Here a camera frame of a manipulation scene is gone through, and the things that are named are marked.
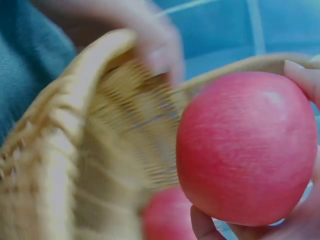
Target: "blurred hand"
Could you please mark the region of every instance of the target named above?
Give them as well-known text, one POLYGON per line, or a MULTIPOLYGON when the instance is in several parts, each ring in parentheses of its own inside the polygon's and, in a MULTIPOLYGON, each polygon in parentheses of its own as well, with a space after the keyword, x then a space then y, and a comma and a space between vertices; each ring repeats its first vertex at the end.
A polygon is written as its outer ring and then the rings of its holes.
POLYGON ((110 30, 137 33, 137 52, 154 75, 167 73, 172 85, 184 78, 179 31, 166 15, 146 0, 30 0, 72 39, 85 48, 110 30))
MULTIPOLYGON (((293 80, 320 109, 320 70, 304 69, 286 61, 284 74, 293 80)), ((313 188, 285 221, 277 226, 247 227, 228 224, 239 240, 318 240, 320 239, 320 147, 313 169, 313 188)), ((198 240, 225 240, 212 219, 194 206, 191 208, 192 228, 198 240)))

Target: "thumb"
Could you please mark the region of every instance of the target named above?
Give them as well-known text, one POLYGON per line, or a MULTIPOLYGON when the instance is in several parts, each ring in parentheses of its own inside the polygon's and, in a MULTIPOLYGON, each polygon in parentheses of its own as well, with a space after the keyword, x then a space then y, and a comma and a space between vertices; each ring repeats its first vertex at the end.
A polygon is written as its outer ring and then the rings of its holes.
POLYGON ((309 100, 320 108, 320 70, 305 69, 293 61, 286 60, 284 75, 294 81, 309 100))

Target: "basket weave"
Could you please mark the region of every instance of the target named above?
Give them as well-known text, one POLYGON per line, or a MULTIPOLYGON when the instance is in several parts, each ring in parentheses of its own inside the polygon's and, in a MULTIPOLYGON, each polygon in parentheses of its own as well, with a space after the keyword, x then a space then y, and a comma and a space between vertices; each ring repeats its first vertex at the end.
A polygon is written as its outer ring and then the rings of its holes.
POLYGON ((127 29, 102 36, 46 87, 1 149, 0 239, 141 240, 139 212, 178 183, 176 131, 187 103, 231 72, 283 73, 298 54, 251 57, 171 90, 135 59, 127 29))

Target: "apple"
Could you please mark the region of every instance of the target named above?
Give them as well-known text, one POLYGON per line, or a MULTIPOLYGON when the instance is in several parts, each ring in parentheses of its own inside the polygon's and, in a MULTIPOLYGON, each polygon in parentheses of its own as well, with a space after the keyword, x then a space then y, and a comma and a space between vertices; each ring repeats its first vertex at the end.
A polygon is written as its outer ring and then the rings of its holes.
POLYGON ((213 218, 269 225, 302 197, 317 141, 309 100, 293 81, 268 72, 225 75, 183 112, 176 138, 179 182, 213 218))
POLYGON ((143 211, 146 240, 197 240, 191 225, 191 202, 179 185, 157 192, 143 211))

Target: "blue cloth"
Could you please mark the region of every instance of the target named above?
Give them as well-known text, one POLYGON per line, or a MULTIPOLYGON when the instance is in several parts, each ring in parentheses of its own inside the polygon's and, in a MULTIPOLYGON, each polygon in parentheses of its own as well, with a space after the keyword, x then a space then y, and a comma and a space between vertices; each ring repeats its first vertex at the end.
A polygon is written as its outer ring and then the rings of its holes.
POLYGON ((27 0, 0 0, 0 144, 75 56, 62 30, 27 0))

